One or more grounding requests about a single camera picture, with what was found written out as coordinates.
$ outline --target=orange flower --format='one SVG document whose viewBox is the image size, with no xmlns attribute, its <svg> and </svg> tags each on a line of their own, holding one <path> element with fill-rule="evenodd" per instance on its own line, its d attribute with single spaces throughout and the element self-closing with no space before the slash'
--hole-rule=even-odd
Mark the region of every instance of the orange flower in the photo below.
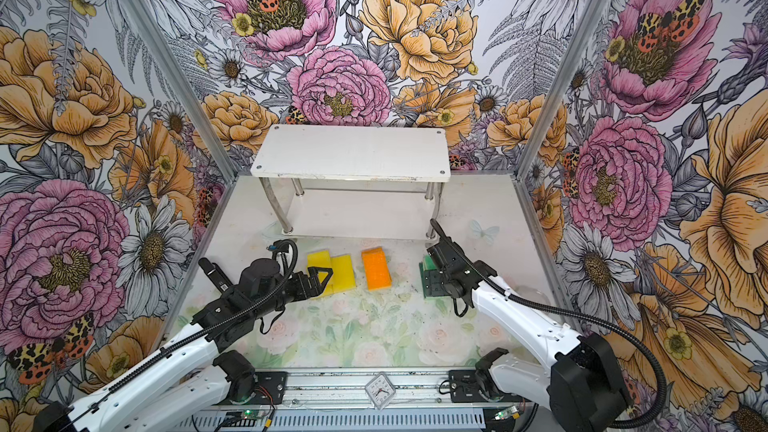
<svg viewBox="0 0 768 432">
<path fill-rule="evenodd" d="M 752 328 L 768 312 L 767 139 L 768 90 L 710 120 L 709 162 L 693 158 L 714 184 L 711 201 L 698 219 L 680 224 L 720 310 Z"/>
<path fill-rule="evenodd" d="M 480 117 L 475 103 L 475 89 L 461 92 L 450 87 L 440 92 L 436 84 L 419 82 L 400 89 L 400 95 L 392 100 L 395 106 L 405 107 L 418 113 L 414 127 L 440 127 L 446 131 L 448 148 L 458 144 L 458 134 L 466 137 L 472 131 L 472 116 Z"/>
<path fill-rule="evenodd" d="M 541 186 L 533 192 L 533 207 L 542 225 L 549 250 L 554 254 L 563 239 L 562 192 L 559 188 Z"/>
<path fill-rule="evenodd" d="M 641 319 L 628 332 L 645 344 L 664 368 L 667 382 L 674 382 L 672 404 L 690 408 L 710 388 L 722 388 L 725 401 L 715 412 L 724 419 L 739 407 L 736 393 L 748 387 L 760 388 L 760 374 L 750 372 L 752 363 L 725 341 L 733 341 L 723 320 L 706 314 L 713 298 L 705 277 L 686 262 L 672 245 L 645 244 L 638 261 L 639 279 L 630 295 L 640 310 Z M 679 275 L 678 282 L 670 272 Z M 737 334 L 739 342 L 747 337 Z M 617 334 L 608 334 L 616 357 L 628 374 L 656 387 L 648 360 Z"/>
<path fill-rule="evenodd" d="M 15 399 L 0 399 L 0 430 L 32 432 L 34 417 L 47 406 L 36 398 L 27 400 L 23 407 Z"/>
<path fill-rule="evenodd" d="M 139 317 L 125 322 L 109 338 L 109 342 L 91 355 L 85 368 L 94 377 L 80 383 L 79 388 L 90 394 L 120 377 L 152 352 L 152 346 L 163 327 L 159 317 Z"/>
<path fill-rule="evenodd" d="M 525 144 L 531 136 L 531 130 L 542 113 L 545 95 L 541 94 L 531 100 L 522 99 L 517 103 L 510 103 L 502 108 L 499 113 L 503 120 L 492 122 L 488 126 L 488 144 L 491 147 L 503 146 L 511 149 L 517 144 Z M 547 135 L 538 154 L 547 167 L 554 167 L 560 159 L 565 148 L 565 120 L 568 112 L 564 104 L 558 107 L 552 125 L 547 129 Z"/>
<path fill-rule="evenodd" d="M 377 36 L 376 45 L 391 43 L 400 55 L 401 79 L 425 79 L 440 85 L 458 76 L 472 62 L 477 16 L 469 6 L 436 25 L 425 22 L 448 0 L 363 0 L 360 20 Z"/>
<path fill-rule="evenodd" d="M 34 157 L 47 140 L 67 144 L 87 168 L 99 168 L 116 147 L 136 139 L 134 100 L 98 52 L 78 43 L 74 80 L 63 110 L 54 110 L 52 50 L 60 45 L 41 30 L 21 38 L 0 27 L 0 143 L 26 146 L 17 160 Z"/>
<path fill-rule="evenodd" d="M 264 143 L 270 127 L 280 120 L 277 114 L 247 95 L 238 96 L 226 91 L 206 96 L 203 99 L 203 110 L 226 150 L 236 144 L 251 149 L 254 154 L 258 153 Z M 197 147 L 207 150 L 197 130 L 192 137 Z"/>
<path fill-rule="evenodd" d="M 109 171 L 112 198 L 136 204 L 145 202 L 157 207 L 163 196 L 176 200 L 176 212 L 192 224 L 197 194 L 187 152 L 171 140 L 160 120 L 152 122 L 152 130 L 142 129 L 141 146 L 129 144 L 120 148 Z"/>
</svg>

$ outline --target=metal table leg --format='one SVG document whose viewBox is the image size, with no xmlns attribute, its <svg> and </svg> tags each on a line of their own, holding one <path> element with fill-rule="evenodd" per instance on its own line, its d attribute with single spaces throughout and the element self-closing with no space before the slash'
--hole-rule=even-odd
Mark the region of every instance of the metal table leg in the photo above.
<svg viewBox="0 0 768 432">
<path fill-rule="evenodd" d="M 293 190 L 296 191 L 296 197 L 303 196 L 304 188 L 301 186 L 301 180 L 298 178 L 292 178 L 291 181 L 293 182 Z"/>
<path fill-rule="evenodd" d="M 432 210 L 432 218 L 437 218 L 438 214 L 440 213 L 440 197 L 442 197 L 442 188 L 445 185 L 445 183 L 442 183 L 442 182 L 439 184 L 430 183 L 429 185 L 433 186 L 432 191 L 436 192 L 435 208 Z M 435 228 L 432 226 L 432 224 L 429 224 L 429 229 L 427 229 L 427 238 L 429 240 L 432 240 L 435 238 Z"/>
<path fill-rule="evenodd" d="M 277 197 L 275 197 L 275 192 L 272 190 L 272 183 L 270 182 L 270 178 L 259 177 L 259 181 L 261 182 L 261 186 L 264 187 L 266 200 L 270 201 L 270 205 L 272 206 L 272 210 L 275 212 L 275 216 L 277 216 L 277 220 L 280 221 L 280 225 L 283 226 L 283 234 L 290 235 L 293 232 L 293 226 L 290 224 L 290 222 L 288 222 L 288 217 L 283 211 L 283 208 L 280 206 L 280 203 L 277 201 Z"/>
</svg>

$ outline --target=yellow sponge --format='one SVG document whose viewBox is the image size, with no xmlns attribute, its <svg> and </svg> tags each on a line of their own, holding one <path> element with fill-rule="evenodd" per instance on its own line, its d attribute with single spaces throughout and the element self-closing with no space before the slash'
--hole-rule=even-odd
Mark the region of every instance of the yellow sponge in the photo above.
<svg viewBox="0 0 768 432">
<path fill-rule="evenodd" d="M 308 268 L 322 267 L 333 269 L 333 275 L 328 281 L 328 285 L 326 285 L 326 290 L 320 295 L 321 297 L 348 291 L 356 286 L 355 273 L 352 269 L 352 257 L 349 255 L 331 258 L 331 254 L 327 250 L 314 252 L 306 256 L 306 266 Z M 318 273 L 318 279 L 321 282 L 326 276 L 327 273 Z"/>
</svg>

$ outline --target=sponge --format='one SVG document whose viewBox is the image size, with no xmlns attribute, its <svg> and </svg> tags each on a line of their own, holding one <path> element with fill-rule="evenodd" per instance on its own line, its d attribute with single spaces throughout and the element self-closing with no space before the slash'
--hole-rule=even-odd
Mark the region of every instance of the sponge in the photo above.
<svg viewBox="0 0 768 432">
<path fill-rule="evenodd" d="M 355 273 L 352 269 L 352 257 L 350 255 L 331 258 L 331 254 L 327 250 L 314 252 L 306 256 L 306 266 L 308 268 L 321 267 L 333 269 L 333 275 L 326 285 L 326 290 L 320 294 L 320 297 L 338 294 L 339 292 L 355 288 Z M 325 272 L 318 272 L 317 277 L 322 282 L 327 275 Z"/>
<path fill-rule="evenodd" d="M 375 291 L 392 286 L 392 277 L 389 276 L 386 256 L 381 247 L 362 251 L 362 265 L 366 268 L 368 290 Z"/>
</svg>

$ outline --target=orange sponge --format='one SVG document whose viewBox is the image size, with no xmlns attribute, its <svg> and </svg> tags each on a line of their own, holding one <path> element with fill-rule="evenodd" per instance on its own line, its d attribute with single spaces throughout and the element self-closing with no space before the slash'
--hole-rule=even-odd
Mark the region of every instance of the orange sponge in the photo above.
<svg viewBox="0 0 768 432">
<path fill-rule="evenodd" d="M 389 276 L 386 256 L 381 247 L 362 251 L 362 265 L 366 268 L 368 290 L 375 291 L 392 286 L 392 277 Z"/>
</svg>

